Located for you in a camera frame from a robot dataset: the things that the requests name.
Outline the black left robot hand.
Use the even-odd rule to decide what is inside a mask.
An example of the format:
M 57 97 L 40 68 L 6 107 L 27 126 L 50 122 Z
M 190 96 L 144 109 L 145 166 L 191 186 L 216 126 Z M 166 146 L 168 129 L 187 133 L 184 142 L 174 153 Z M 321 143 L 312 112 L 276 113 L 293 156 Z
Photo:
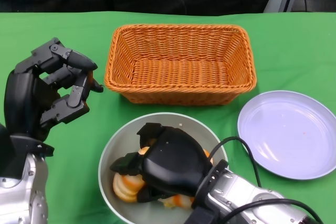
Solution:
M 44 141 L 55 125 L 88 113 L 89 93 L 103 92 L 93 77 L 97 67 L 58 38 L 34 49 L 8 75 L 4 114 L 9 133 Z

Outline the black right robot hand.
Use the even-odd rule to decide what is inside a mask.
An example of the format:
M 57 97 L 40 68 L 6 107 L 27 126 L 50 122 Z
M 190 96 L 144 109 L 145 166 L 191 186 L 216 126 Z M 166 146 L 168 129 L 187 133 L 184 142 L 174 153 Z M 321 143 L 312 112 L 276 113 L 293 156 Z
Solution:
M 127 153 L 110 165 L 116 174 L 142 176 L 145 186 L 136 194 L 137 202 L 194 197 L 212 168 L 201 145 L 183 130 L 160 123 L 146 123 L 137 134 L 146 153 Z

